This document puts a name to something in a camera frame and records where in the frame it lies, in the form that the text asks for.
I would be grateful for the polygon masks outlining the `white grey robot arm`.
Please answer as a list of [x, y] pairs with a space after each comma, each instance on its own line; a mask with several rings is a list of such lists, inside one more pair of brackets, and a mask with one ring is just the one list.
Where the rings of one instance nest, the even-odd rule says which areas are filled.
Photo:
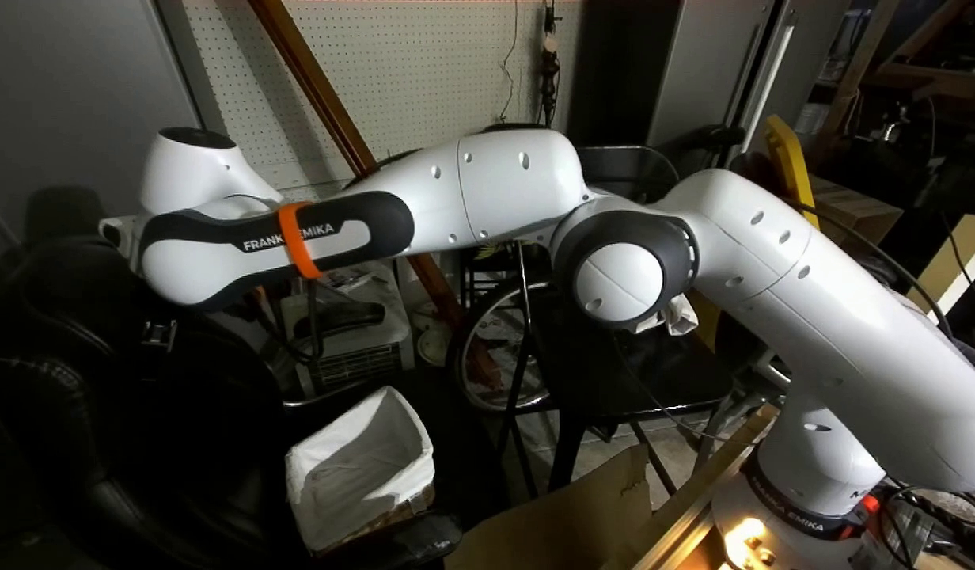
[[707, 167], [655, 203], [582, 176], [554, 130], [492, 130], [385, 161], [319, 203], [290, 203], [210, 130], [153, 138], [144, 210], [98, 231], [163, 297], [210, 306], [282, 273], [497, 238], [538, 241], [559, 289], [607, 327], [640, 327], [683, 292], [745, 324], [787, 365], [771, 438], [712, 495], [725, 530], [756, 518], [795, 564], [854, 554], [882, 480], [975, 491], [975, 365], [825, 231], [753, 179]]

